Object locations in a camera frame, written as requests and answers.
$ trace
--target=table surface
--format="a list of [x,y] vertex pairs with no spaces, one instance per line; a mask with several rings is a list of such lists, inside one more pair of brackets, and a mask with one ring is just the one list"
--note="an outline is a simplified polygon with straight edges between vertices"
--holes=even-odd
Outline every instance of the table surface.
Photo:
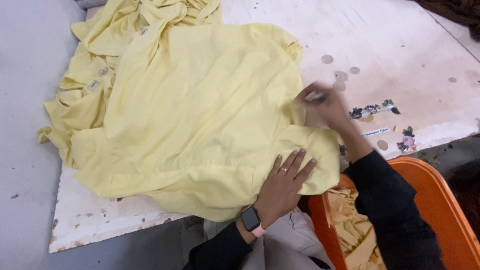
[[[298,37],[304,86],[337,82],[350,110],[379,105],[353,121],[386,159],[480,132],[479,44],[413,1],[222,0],[221,8],[226,24],[271,23]],[[385,100],[400,114],[382,110]],[[402,152],[409,126],[415,145]],[[98,198],[74,172],[62,168],[50,253],[187,216],[145,196]]]

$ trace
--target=smartwatch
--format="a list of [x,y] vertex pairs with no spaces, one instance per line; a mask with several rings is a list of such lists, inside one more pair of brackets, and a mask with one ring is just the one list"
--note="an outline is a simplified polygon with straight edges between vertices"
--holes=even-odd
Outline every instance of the smartwatch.
[[257,209],[253,206],[248,207],[242,214],[241,220],[248,232],[253,233],[256,237],[260,237],[266,231],[262,228],[262,222],[258,217]]

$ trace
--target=printed label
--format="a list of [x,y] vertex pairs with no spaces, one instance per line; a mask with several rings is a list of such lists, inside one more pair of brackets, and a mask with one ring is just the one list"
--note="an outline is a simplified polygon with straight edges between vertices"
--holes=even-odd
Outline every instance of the printed label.
[[377,130],[374,130],[374,131],[365,132],[362,136],[363,137],[368,137],[368,136],[372,136],[372,135],[379,134],[379,133],[382,133],[382,132],[387,132],[387,131],[390,131],[390,129],[388,127],[384,127],[384,128],[377,129]]
[[93,91],[100,85],[99,82],[93,80],[92,83],[87,87],[88,90]]

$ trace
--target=black sleeve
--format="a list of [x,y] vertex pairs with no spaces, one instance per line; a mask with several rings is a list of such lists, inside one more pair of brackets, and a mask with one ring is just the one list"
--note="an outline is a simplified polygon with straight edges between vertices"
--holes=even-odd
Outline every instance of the black sleeve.
[[183,270],[237,270],[251,251],[232,222],[214,238],[194,247]]
[[387,269],[444,269],[435,232],[413,201],[417,192],[379,153],[353,163],[345,174],[359,192],[357,210],[373,224]]

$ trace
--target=pink watch strap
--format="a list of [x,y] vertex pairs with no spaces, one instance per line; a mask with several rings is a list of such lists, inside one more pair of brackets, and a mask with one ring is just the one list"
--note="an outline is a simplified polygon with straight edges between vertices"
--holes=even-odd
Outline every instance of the pink watch strap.
[[264,230],[262,228],[262,223],[260,223],[260,225],[258,225],[258,227],[256,227],[253,231],[252,231],[252,234],[255,235],[255,237],[260,237],[262,236],[264,233],[266,233],[267,231]]

